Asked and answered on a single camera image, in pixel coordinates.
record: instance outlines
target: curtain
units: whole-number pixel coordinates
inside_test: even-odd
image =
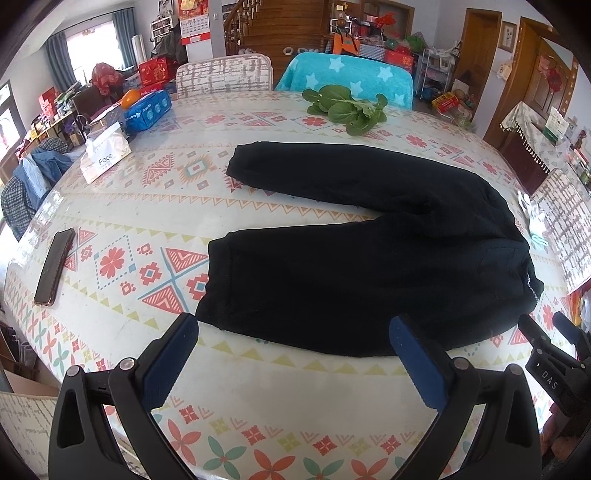
[[[134,48],[131,44],[131,39],[137,35],[135,10],[133,8],[125,8],[113,12],[113,23],[115,24],[117,40],[119,41],[119,48],[123,54],[125,68],[136,65]]]
[[[65,92],[76,83],[70,53],[68,52],[68,43],[66,34],[61,31],[52,35],[45,42],[45,53],[51,67],[51,74],[56,86]]]

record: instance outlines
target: blue box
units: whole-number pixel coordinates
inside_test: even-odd
[[[141,98],[125,112],[125,130],[129,134],[151,128],[170,110],[170,95],[166,90],[158,90]]]

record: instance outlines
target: turquoise towel with stars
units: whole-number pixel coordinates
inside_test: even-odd
[[[411,109],[413,78],[406,70],[380,61],[307,51],[296,56],[275,90],[303,92],[325,85],[343,85],[354,98],[375,101],[382,93],[390,105]]]

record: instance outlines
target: orange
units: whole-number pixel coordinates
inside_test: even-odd
[[[121,99],[121,108],[123,110],[128,110],[134,103],[137,103],[139,99],[142,98],[141,93],[139,90],[131,89]]]

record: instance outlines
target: staircase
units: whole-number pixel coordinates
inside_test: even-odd
[[[276,85],[297,49],[324,45],[330,0],[238,0],[224,22],[226,54],[250,48],[271,59]],[[285,47],[294,53],[287,56]]]

